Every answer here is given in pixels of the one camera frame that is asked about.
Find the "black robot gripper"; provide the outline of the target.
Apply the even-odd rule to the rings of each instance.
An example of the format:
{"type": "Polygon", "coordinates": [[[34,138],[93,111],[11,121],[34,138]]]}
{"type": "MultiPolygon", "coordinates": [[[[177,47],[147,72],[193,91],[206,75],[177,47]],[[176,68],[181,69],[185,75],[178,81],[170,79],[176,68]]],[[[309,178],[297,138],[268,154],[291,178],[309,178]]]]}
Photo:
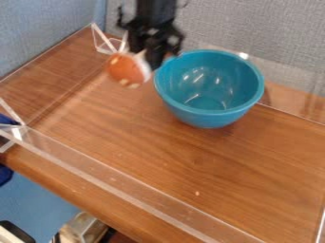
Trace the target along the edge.
{"type": "Polygon", "coordinates": [[[151,69],[157,70],[168,51],[180,52],[185,40],[185,34],[174,25],[178,0],[135,0],[135,2],[135,17],[127,22],[123,21],[123,7],[118,8],[117,26],[129,31],[130,51],[139,53],[146,48],[146,62],[151,69]]]}

